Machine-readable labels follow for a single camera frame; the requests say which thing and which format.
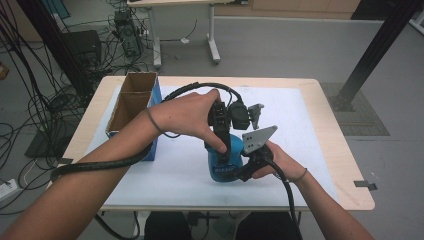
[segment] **silver metal part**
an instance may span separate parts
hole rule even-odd
[[[242,135],[243,138],[243,146],[244,152],[249,154],[263,145],[265,145],[266,141],[277,131],[277,126],[271,126],[267,128],[263,128],[261,130],[253,131],[250,133],[245,133]]]
[[[261,116],[261,109],[265,106],[263,104],[255,104],[253,106],[250,106],[247,110],[250,113],[253,129],[258,129],[258,123],[259,123],[259,116]]]

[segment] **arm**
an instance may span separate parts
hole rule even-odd
[[[272,142],[268,142],[267,145],[274,154],[275,163],[283,170],[288,180],[298,179],[303,174],[304,167],[278,145]],[[260,178],[272,172],[274,170],[271,167],[265,167],[254,173],[253,177]],[[373,239],[371,234],[352,215],[324,191],[309,172],[295,184],[302,193],[325,239]]]
[[[211,131],[207,116],[219,92],[196,93],[150,109],[164,130],[195,136],[220,152],[225,144]],[[160,133],[145,112],[141,112],[116,136],[79,162],[112,161],[131,157]],[[128,168],[81,172],[60,177],[9,227],[1,239],[76,239],[90,223]]]

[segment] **power strip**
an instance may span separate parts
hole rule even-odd
[[[9,184],[3,183],[0,186],[0,202],[19,191],[15,179],[9,180]]]

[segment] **black pole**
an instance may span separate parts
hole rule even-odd
[[[68,77],[80,96],[82,104],[85,107],[88,106],[93,97],[94,88],[62,40],[61,31],[42,0],[17,0],[17,2]]]
[[[384,21],[337,96],[330,97],[335,111],[353,111],[352,100],[374,68],[408,24],[422,0],[401,0]]]

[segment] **white paper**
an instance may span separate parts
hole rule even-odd
[[[105,142],[107,122],[113,110],[118,87],[99,124],[87,153]],[[163,97],[177,87],[161,87]],[[320,146],[309,119],[299,89],[290,88],[234,88],[242,96],[246,106],[265,105],[259,127],[273,125],[278,130],[271,141],[279,144],[289,155],[299,161],[315,176],[327,193],[337,201],[336,191],[325,164]],[[208,88],[197,89],[206,93]],[[221,92],[221,99],[228,102],[229,93]],[[242,133],[253,131],[232,130],[241,138]],[[295,205],[306,207],[299,190],[290,184]],[[203,141],[188,136],[170,139],[160,136],[156,159],[133,165],[109,199],[108,207],[172,207],[172,208],[266,208],[287,207],[287,193],[280,180],[273,175],[247,182],[237,180],[219,183],[209,175],[207,151]]]

